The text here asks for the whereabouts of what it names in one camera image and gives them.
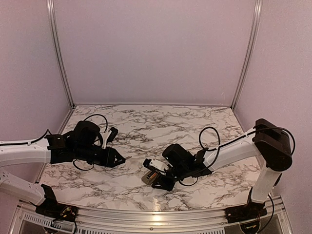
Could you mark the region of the front aluminium rail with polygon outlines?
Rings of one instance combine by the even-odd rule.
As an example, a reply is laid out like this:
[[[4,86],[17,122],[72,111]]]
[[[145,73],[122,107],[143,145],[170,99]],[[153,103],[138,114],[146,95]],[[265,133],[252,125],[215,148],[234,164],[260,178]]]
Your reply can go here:
[[[127,211],[79,206],[75,223],[53,222],[20,201],[10,234],[240,234],[247,222],[229,223],[224,208],[190,211]]]

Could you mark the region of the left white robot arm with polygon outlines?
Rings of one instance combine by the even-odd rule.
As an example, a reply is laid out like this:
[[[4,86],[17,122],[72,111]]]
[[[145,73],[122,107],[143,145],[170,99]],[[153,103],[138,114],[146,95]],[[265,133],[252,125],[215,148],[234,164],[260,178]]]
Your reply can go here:
[[[85,161],[90,165],[113,168],[125,163],[126,159],[114,148],[108,147],[117,135],[112,127],[100,133],[95,123],[79,121],[74,130],[63,135],[41,136],[26,142],[5,142],[0,145],[0,191],[31,202],[42,208],[51,217],[60,215],[61,205],[57,203],[50,186],[34,184],[5,170],[6,166],[26,163],[58,164]]]

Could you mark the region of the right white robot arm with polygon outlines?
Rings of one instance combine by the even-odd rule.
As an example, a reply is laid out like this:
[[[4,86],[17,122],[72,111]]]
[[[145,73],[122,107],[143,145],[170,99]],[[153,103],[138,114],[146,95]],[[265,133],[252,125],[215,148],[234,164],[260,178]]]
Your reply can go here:
[[[146,159],[143,166],[159,175],[153,188],[171,191],[176,182],[188,177],[208,176],[234,162],[260,156],[265,164],[251,189],[250,201],[242,206],[241,211],[245,218],[252,218],[260,211],[260,204],[265,202],[282,173],[292,165],[294,151],[293,134],[261,118],[253,128],[227,143],[218,143],[212,149],[203,147],[195,155],[179,144],[171,144],[162,153],[167,164]]]

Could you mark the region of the right aluminium frame post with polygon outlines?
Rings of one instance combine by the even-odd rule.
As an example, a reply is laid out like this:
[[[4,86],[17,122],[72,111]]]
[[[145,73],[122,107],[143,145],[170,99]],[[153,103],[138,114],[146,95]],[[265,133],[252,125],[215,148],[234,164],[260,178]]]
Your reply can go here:
[[[256,0],[254,4],[254,11],[253,11],[253,18],[252,18],[252,24],[251,24],[251,30],[249,35],[249,40],[247,44],[247,50],[244,57],[243,65],[241,68],[240,76],[238,79],[238,83],[235,89],[234,97],[231,103],[231,109],[234,111],[238,105],[244,83],[247,78],[248,69],[250,66],[250,62],[252,59],[253,51],[255,48],[257,35],[259,31],[259,25],[260,25],[260,18],[261,18],[261,11],[262,11],[262,5],[263,0]]]

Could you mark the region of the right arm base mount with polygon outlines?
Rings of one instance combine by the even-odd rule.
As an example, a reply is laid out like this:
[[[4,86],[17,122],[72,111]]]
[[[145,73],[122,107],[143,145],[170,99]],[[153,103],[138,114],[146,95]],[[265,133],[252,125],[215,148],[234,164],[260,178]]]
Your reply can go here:
[[[261,216],[267,215],[267,213],[268,212],[264,206],[250,207],[247,205],[240,205],[225,209],[225,215],[228,223],[257,219]]]

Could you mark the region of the aluminium frame post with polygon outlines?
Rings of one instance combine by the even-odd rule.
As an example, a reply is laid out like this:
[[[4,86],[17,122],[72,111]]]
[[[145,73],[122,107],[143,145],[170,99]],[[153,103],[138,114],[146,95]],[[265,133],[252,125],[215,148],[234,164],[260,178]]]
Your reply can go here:
[[[253,11],[253,18],[252,18],[252,24],[251,24],[251,30],[249,35],[249,40],[247,44],[247,50],[244,57],[243,65],[241,68],[240,76],[238,79],[238,83],[235,89],[234,97],[231,103],[231,109],[234,111],[238,105],[244,83],[247,78],[248,69],[250,66],[250,62],[252,59],[253,51],[255,48],[257,35],[259,31],[259,25],[260,25],[260,18],[261,18],[261,11],[262,11],[262,5],[263,0],[256,0],[254,4],[254,11]]]
[[[60,72],[60,76],[61,76],[61,80],[62,80],[62,84],[63,84],[63,88],[65,91],[68,104],[71,108],[73,108],[75,105],[74,105],[74,101],[73,101],[72,93],[70,90],[69,81],[67,78],[65,65],[64,65],[64,61],[63,61],[63,57],[61,53],[61,45],[60,45],[59,34],[58,34],[58,29],[57,29],[55,3],[53,0],[47,0],[46,4],[47,4],[47,12],[48,12],[48,18],[49,18],[49,23],[50,23],[51,35],[52,35],[52,42],[54,45],[58,69]]]

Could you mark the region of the left aluminium frame post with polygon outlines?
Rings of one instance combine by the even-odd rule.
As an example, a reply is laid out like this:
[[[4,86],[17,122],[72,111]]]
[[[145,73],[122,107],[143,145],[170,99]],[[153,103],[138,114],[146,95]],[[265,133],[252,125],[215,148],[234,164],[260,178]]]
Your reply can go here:
[[[47,0],[46,4],[47,4],[47,12],[48,12],[48,18],[49,18],[49,23],[50,23],[51,35],[52,35],[52,42],[54,45],[58,69],[60,72],[60,76],[61,76],[61,80],[62,80],[62,84],[63,84],[63,88],[65,91],[68,104],[71,108],[73,108],[75,105],[74,105],[74,101],[73,101],[72,93],[70,90],[69,81],[67,78],[65,65],[64,65],[64,61],[63,61],[63,57],[61,53],[61,45],[60,45],[59,34],[58,34],[58,29],[57,29],[55,3],[53,0]]]

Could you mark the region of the grey remote control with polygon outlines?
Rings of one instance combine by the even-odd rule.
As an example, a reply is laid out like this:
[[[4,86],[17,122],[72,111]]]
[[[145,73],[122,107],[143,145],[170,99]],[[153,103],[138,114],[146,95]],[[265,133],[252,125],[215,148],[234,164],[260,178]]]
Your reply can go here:
[[[150,176],[152,174],[154,174],[156,172],[153,172],[153,171],[148,171],[146,174],[144,174],[141,178],[141,181],[143,183],[145,183],[146,185],[149,185],[149,186],[152,186],[154,183],[158,182],[158,180],[160,179],[160,177],[162,176],[162,174],[159,174],[159,173],[156,173],[158,174],[157,177],[153,178],[153,179],[150,179]]]

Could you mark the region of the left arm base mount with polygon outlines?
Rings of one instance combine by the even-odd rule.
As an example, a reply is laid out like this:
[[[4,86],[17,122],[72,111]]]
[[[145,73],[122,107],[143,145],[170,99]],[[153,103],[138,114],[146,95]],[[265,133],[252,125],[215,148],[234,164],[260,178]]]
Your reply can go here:
[[[58,202],[45,201],[36,207],[35,212],[53,218],[54,220],[74,222],[77,217],[78,207]]]

